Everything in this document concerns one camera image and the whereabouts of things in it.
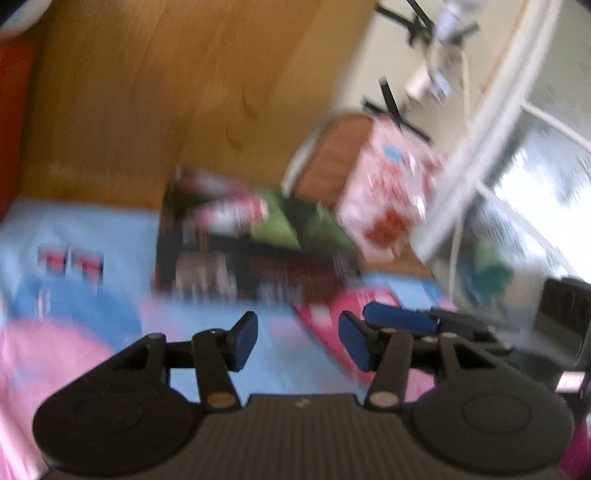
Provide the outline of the pink twisted snack bag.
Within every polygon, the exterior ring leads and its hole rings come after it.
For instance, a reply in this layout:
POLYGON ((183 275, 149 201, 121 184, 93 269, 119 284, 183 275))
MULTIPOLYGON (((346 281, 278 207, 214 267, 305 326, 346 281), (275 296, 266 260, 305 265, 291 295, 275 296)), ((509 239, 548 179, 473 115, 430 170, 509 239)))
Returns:
POLYGON ((440 158, 389 117, 373 121, 339 196, 335 217, 363 258, 388 263, 400 256, 412 228, 423 223, 440 158))

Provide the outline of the cartoon pig blue tablecloth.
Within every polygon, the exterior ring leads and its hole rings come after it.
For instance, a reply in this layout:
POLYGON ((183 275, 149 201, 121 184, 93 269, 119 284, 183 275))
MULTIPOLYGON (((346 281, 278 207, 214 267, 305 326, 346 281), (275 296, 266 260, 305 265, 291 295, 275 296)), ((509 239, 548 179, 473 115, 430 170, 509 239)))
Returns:
POLYGON ((32 437, 39 405, 55 391, 150 333, 171 342, 259 318, 259 337, 232 380, 238 395, 354 393, 351 373, 288 303, 183 300, 151 287, 153 214, 16 201, 1 220, 1 475, 45 469, 32 437))

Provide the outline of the red gift bag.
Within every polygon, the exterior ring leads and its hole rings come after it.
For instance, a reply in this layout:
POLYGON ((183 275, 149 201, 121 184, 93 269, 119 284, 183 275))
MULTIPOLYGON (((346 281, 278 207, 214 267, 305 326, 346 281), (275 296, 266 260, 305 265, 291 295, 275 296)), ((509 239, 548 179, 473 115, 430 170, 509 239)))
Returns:
POLYGON ((21 185, 21 135, 37 46, 31 40, 1 44, 0 209, 4 217, 21 185))

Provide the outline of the brown wooden chair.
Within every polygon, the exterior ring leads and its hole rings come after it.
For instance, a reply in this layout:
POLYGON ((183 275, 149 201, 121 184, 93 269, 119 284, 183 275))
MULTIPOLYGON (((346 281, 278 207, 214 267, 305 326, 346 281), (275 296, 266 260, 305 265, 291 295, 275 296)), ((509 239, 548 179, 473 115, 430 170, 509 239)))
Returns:
MULTIPOLYGON (((344 113, 322 128, 312 143, 311 153, 304 158, 304 166, 295 174, 294 183, 287 187, 287 195, 298 199, 321 202, 334 210, 346 186, 349 174, 356 166, 356 158, 367 141, 374 119, 365 113, 344 113)), ((381 272, 433 279, 425 266, 406 244, 393 261, 369 262, 360 258, 363 272, 381 272)))

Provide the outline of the white wall charger plug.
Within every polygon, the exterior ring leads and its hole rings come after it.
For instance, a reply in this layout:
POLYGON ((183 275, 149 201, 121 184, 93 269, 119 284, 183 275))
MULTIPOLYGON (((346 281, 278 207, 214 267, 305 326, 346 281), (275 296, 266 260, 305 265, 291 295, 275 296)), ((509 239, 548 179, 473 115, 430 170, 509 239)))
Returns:
POLYGON ((441 73, 432 75, 426 68, 418 69, 405 85, 407 97, 415 102, 421 102, 427 97, 445 102, 451 91, 450 83, 441 73))

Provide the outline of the black sheep print box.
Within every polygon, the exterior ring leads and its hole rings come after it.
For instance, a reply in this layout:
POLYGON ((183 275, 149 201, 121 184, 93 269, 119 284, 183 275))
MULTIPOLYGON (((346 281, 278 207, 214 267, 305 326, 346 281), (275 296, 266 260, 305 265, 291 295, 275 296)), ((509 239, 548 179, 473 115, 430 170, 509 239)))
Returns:
POLYGON ((328 301, 360 277, 359 252, 322 254, 253 241, 252 228, 267 216, 266 201, 257 196, 263 190, 280 193, 176 168, 160 211, 153 290, 183 300, 294 305, 328 301))

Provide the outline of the light green snack packet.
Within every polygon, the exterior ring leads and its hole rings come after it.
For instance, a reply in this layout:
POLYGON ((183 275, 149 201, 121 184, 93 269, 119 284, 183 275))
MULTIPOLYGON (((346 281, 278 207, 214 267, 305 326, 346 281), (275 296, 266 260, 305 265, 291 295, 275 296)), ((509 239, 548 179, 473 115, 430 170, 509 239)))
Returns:
POLYGON ((257 194, 266 201, 267 216, 252 228, 252 240, 280 248, 322 254, 358 253, 355 243, 322 203, 283 197, 270 190, 257 194))

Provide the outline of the pastel unicorn plush toy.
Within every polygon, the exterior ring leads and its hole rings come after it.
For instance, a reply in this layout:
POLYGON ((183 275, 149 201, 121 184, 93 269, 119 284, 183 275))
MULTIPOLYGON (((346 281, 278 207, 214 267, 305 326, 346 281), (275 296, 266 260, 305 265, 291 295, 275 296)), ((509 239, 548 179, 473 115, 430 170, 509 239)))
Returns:
POLYGON ((1 40, 16 38, 29 30, 51 3, 51 0, 1 0, 1 40))

